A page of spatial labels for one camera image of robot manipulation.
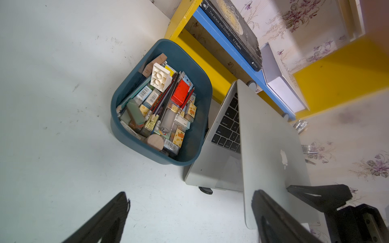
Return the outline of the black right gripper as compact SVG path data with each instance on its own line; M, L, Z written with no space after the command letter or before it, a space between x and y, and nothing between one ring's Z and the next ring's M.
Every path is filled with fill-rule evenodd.
M287 191L324 213L332 243L387 243L389 230L377 208L367 204L346 205L353 195L344 184L325 186L290 185Z

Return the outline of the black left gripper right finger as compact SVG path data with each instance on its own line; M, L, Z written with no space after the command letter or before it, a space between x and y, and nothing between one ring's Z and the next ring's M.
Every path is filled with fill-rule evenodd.
M265 191L254 192L251 207L262 243L320 242Z

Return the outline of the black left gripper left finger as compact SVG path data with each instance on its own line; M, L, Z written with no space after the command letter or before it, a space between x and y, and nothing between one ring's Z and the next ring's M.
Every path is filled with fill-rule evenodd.
M119 243L131 203L125 192L118 193L90 220L69 236L66 243Z

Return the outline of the silver laptop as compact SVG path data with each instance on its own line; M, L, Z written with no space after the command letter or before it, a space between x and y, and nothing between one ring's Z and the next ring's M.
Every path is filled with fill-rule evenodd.
M257 190L300 223L319 220L317 210L287 191L310 185L297 131L241 80L230 87L185 183L242 192L249 229L257 228L251 206Z

